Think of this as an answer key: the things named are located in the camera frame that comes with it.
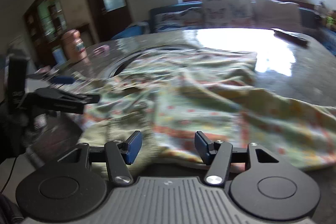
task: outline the white floor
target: white floor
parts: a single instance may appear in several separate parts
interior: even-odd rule
[[[0,165],[0,190],[6,183],[9,173],[11,172],[12,165],[14,162],[14,158],[6,159]],[[16,203],[15,199],[15,190],[20,181],[22,181],[26,176],[30,173],[34,172],[35,168],[28,161],[26,156],[20,155],[15,163],[12,176],[10,177],[10,181],[7,184],[3,194],[8,197],[12,202]]]

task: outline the blue sofa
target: blue sofa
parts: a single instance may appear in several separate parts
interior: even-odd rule
[[[192,7],[201,7],[201,6],[202,6],[201,1],[193,1],[193,2],[183,2],[183,3],[179,3],[175,5],[151,9],[149,11],[150,19],[148,21],[151,33],[155,32],[155,15],[169,13],[169,12],[180,12],[180,11],[192,8]],[[315,20],[315,12],[313,10],[309,10],[306,8],[299,8],[299,10],[301,14],[302,26],[306,30],[305,33],[308,35],[314,36],[314,32],[317,29],[317,24]],[[141,34],[144,34],[143,27],[133,26],[133,27],[127,28],[124,31],[118,33],[117,35],[112,37],[112,40],[119,39],[119,38],[125,38],[125,37],[133,37],[135,35],[141,35]]]

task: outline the blue gripper pad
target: blue gripper pad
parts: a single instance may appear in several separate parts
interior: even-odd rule
[[[197,134],[197,132],[195,133],[194,141],[195,141],[195,148],[199,156],[201,157],[203,163],[206,165],[210,165],[212,163],[213,156],[209,153],[208,144],[203,140],[203,138],[199,134]]]
[[[124,151],[122,152],[122,155],[127,165],[131,165],[135,161],[141,146],[142,134],[137,130],[124,142]]]
[[[75,79],[71,76],[55,76],[49,82],[53,84],[73,84]]]

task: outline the black circular motor housing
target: black circular motor housing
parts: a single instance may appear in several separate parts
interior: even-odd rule
[[[234,178],[230,196],[257,218],[291,221],[314,214],[320,189],[311,177],[286,162],[253,162]]]
[[[96,209],[106,196],[106,184],[85,163],[48,163],[26,177],[16,189],[16,201],[27,215],[45,222],[64,222]]]

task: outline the gray ribbed plate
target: gray ribbed plate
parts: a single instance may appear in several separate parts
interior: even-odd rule
[[[41,223],[31,218],[22,224]],[[71,224],[261,224],[242,213],[220,188],[208,187],[198,178],[141,177],[116,188],[99,209]],[[303,219],[298,224],[314,224]]]

